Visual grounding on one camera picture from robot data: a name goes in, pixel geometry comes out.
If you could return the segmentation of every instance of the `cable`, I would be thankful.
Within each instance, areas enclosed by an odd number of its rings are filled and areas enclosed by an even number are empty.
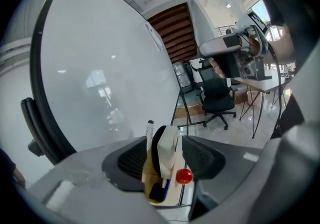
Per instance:
[[[246,42],[248,42],[248,43],[249,43],[249,45],[251,45],[251,46],[255,46],[255,45],[252,45],[249,41],[247,41],[247,39],[246,39],[245,37],[243,37],[241,34],[236,33],[236,35],[239,35],[241,38],[243,38]]]
[[[278,96],[279,96],[279,115],[278,118],[276,120],[276,123],[274,125],[274,129],[273,131],[276,130],[279,120],[280,120],[280,116],[281,116],[281,110],[282,110],[282,100],[281,100],[281,95],[282,95],[282,87],[281,87],[281,75],[280,75],[280,68],[279,68],[279,62],[276,56],[276,53],[274,51],[274,49],[272,48],[272,46],[270,45],[270,43],[268,42],[268,47],[271,53],[272,58],[274,59],[274,62],[276,63],[276,70],[278,73],[278,80],[279,80],[279,86],[278,86]]]

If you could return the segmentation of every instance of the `whiteboard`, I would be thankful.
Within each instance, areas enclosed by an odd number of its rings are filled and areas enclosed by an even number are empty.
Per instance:
[[[44,92],[77,151],[170,124],[179,85],[160,36],[124,0],[53,0],[41,41]]]

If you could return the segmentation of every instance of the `desk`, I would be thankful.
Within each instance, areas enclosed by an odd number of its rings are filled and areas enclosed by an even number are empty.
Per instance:
[[[242,107],[242,111],[241,111],[241,115],[240,115],[240,119],[247,113],[247,111],[250,109],[250,107],[252,106],[252,111],[253,111],[253,132],[252,132],[252,138],[255,137],[259,122],[260,122],[260,118],[261,118],[261,113],[262,113],[262,109],[264,106],[264,99],[265,99],[265,93],[268,93],[274,89],[277,89],[277,87],[279,86],[279,80],[278,80],[278,72],[276,69],[272,69],[272,70],[266,70],[265,71],[265,75],[266,76],[272,76],[271,79],[267,79],[267,80],[253,80],[253,79],[244,79],[244,78],[235,78],[236,81],[240,82],[243,85],[246,85],[246,92],[248,92],[248,88],[250,90],[251,93],[251,88],[256,90],[258,92],[258,94],[256,95],[256,97],[254,99],[252,99],[252,94],[251,95],[251,104],[249,105],[249,107],[247,108],[247,110],[243,113],[244,108],[245,108],[245,102],[243,103],[243,107]],[[283,77],[281,77],[281,85],[282,85],[282,89],[284,88],[284,85],[286,84],[286,81]],[[254,101],[257,99],[257,97],[262,93],[262,97],[261,97],[261,107],[260,107],[260,113],[259,113],[259,118],[258,118],[258,122],[255,128],[255,109],[254,109]]]

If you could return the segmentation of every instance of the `floor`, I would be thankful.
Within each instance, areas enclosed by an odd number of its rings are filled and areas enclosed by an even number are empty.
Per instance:
[[[199,92],[198,89],[194,89],[194,90],[184,94],[184,98],[185,98],[187,106],[194,106],[196,104],[201,103],[200,98],[197,96],[198,92]],[[176,107],[177,108],[184,107],[184,102],[182,101],[181,96],[179,96],[178,104]]]
[[[262,149],[266,142],[270,139],[273,132],[276,120],[279,114],[279,102],[273,106],[272,101],[274,97],[274,92],[266,94],[264,97],[263,111],[260,119],[260,123],[255,134],[254,139],[253,135],[253,122],[255,125],[258,121],[260,104],[254,104],[254,119],[253,119],[253,110],[252,108],[243,116],[241,121],[239,120],[243,104],[238,104],[235,106],[233,111],[236,111],[237,117],[233,118],[232,115],[225,115],[225,119],[229,124],[229,129],[224,130],[224,124],[220,118],[215,118],[207,124],[207,127],[203,127],[202,124],[189,126],[189,135],[203,137],[209,140],[214,140],[218,142],[245,146],[245,147],[254,147]],[[290,89],[285,89],[284,98],[287,102],[291,94]],[[282,98],[282,111],[285,109],[285,103]],[[198,122],[206,120],[211,116],[211,114],[192,116],[191,120],[193,122]],[[186,118],[175,119],[174,125],[186,124]],[[186,133],[186,127],[181,128],[183,134]]]

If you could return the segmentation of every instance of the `office chair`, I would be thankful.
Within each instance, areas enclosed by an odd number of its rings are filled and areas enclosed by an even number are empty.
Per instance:
[[[202,67],[197,69],[197,71],[200,73],[200,76],[203,80],[205,98],[203,100],[201,94],[202,91],[198,92],[197,96],[200,97],[204,114],[213,114],[212,117],[206,120],[203,126],[207,127],[208,122],[216,117],[220,117],[225,124],[224,129],[228,130],[229,125],[223,115],[233,114],[234,118],[237,116],[236,112],[228,110],[231,110],[235,107],[233,102],[235,99],[234,93],[238,89],[235,86],[228,87],[227,79],[220,78],[207,60],[202,60],[201,62]]]

